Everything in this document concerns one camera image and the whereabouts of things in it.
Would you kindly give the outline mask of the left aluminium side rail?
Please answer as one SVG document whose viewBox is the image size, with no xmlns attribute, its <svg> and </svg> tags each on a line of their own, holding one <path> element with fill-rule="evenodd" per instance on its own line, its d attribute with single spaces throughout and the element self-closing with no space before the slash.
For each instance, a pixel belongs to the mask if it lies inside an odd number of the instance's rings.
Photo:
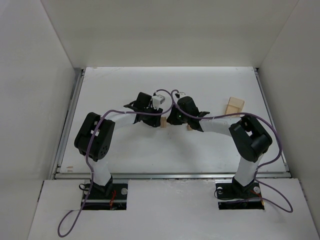
<svg viewBox="0 0 320 240">
<path fill-rule="evenodd" d="M 74 72 L 75 72 L 75 79 L 74 79 L 73 87 L 71 90 L 68 108 L 66 111 L 59 143 L 58 143 L 54 158 L 52 159 L 52 162 L 51 162 L 50 172 L 48 175 L 49 180 L 55 179 L 56 173 L 58 172 L 58 168 L 61 166 L 61 163 L 63 161 L 86 69 L 77 67 L 77 68 L 74 68 Z"/>
</svg>

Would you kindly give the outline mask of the aluminium table edge rail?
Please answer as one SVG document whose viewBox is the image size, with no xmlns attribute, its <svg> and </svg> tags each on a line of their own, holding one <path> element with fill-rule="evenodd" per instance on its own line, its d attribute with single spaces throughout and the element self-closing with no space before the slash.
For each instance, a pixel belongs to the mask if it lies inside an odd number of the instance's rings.
<svg viewBox="0 0 320 240">
<path fill-rule="evenodd" d="M 261 92 L 261 95 L 262 95 L 262 98 L 263 98 L 263 101 L 264 101 L 264 105 L 265 105 L 266 110 L 267 110 L 267 114 L 268 114 L 268 118 L 270 120 L 270 124 L 276 130 L 276 126 L 275 126 L 275 123 L 274 123 L 274 120 L 273 120 L 273 117 L 272 117 L 272 114 L 271 114 L 271 111 L 270 111 L 270 108 L 269 108 L 269 105 L 268 105 L 268 102 L 267 102 L 267 98 L 266 98 L 266 95 L 264 93 L 263 86 L 262 86 L 262 83 L 261 83 L 261 80 L 260 80 L 260 77 L 259 77 L 259 73 L 258 73 L 259 68 L 254 67 L 253 70 L 254 70 L 254 73 L 255 73 L 255 76 L 256 76 L 256 80 L 257 80 L 257 83 L 258 83 L 258 86 L 259 86 L 259 89 L 260 89 L 260 92 Z M 287 172 L 290 172 L 290 169 L 289 169 L 289 166 L 288 166 L 288 163 L 287 163 L 287 160 L 286 160 L 286 157 L 284 155 L 283 150 L 281 150 L 281 159 L 282 159 L 283 165 L 285 167 L 285 170 Z"/>
</svg>

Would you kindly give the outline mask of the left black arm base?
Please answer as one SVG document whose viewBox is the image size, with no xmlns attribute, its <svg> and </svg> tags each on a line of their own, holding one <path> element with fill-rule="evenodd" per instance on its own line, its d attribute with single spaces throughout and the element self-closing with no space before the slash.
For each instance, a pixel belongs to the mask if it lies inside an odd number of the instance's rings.
<svg viewBox="0 0 320 240">
<path fill-rule="evenodd" d="M 93 187 L 83 210 L 124 211 L 127 209 L 128 181 L 111 179 L 107 185 Z"/>
</svg>

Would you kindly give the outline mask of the front aluminium rail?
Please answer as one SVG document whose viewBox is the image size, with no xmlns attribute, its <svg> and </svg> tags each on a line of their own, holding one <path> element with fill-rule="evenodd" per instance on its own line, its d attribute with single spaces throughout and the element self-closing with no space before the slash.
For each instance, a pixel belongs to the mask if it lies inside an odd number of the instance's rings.
<svg viewBox="0 0 320 240">
<path fill-rule="evenodd" d="M 114 179 L 231 179 L 234 173 L 112 173 Z M 89 173 L 56 173 L 54 179 L 89 179 Z M 259 172 L 257 178 L 291 178 L 290 172 Z"/>
</svg>

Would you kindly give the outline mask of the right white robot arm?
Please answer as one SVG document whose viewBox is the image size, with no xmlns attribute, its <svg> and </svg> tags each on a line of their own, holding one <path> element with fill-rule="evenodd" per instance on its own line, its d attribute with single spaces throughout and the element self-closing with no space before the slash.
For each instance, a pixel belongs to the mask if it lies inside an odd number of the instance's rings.
<svg viewBox="0 0 320 240">
<path fill-rule="evenodd" d="M 192 97 L 184 93 L 177 93 L 175 96 L 178 101 L 167 118 L 169 124 L 187 124 L 195 131 L 232 138 L 240 161 L 231 184 L 227 185 L 227 191 L 231 199 L 248 198 L 260 160 L 273 143 L 269 133 L 252 115 L 214 118 L 207 111 L 199 111 Z"/>
</svg>

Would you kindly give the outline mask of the wooden box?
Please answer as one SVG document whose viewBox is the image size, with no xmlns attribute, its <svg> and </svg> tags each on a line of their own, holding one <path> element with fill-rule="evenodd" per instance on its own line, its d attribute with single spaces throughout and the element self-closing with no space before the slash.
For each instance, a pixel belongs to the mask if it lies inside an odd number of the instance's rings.
<svg viewBox="0 0 320 240">
<path fill-rule="evenodd" d="M 230 97 L 225 108 L 225 115 L 241 113 L 245 101 L 236 97 Z"/>
</svg>

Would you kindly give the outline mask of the long light wood block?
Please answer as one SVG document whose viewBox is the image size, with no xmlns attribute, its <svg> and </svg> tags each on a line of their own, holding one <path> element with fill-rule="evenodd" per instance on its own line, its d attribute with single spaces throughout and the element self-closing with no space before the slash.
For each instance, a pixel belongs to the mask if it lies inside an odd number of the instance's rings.
<svg viewBox="0 0 320 240">
<path fill-rule="evenodd" d="M 160 127 L 162 129 L 165 129 L 167 127 L 167 118 L 166 117 L 161 117 L 160 118 Z"/>
</svg>

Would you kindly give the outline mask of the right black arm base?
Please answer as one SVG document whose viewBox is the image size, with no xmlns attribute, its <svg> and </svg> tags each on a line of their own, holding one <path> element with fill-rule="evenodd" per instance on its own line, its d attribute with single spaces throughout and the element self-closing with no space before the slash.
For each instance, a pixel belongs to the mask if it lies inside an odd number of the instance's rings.
<svg viewBox="0 0 320 240">
<path fill-rule="evenodd" d="M 215 183 L 214 196 L 219 210 L 264 210 L 261 188 L 254 180 L 242 186 L 235 179 Z"/>
</svg>

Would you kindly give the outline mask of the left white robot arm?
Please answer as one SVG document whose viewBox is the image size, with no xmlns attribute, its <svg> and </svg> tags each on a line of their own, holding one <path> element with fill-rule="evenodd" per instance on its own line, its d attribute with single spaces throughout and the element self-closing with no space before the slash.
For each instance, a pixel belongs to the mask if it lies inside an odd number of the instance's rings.
<svg viewBox="0 0 320 240">
<path fill-rule="evenodd" d="M 113 177 L 104 157 L 110 149 L 114 131 L 139 122 L 153 128 L 159 127 L 163 112 L 161 105 L 165 99 L 160 94 L 140 92 L 136 100 L 119 110 L 110 110 L 103 116 L 94 112 L 87 114 L 74 140 L 74 146 L 85 156 L 90 169 L 91 193 L 107 197 L 112 191 Z"/>
</svg>

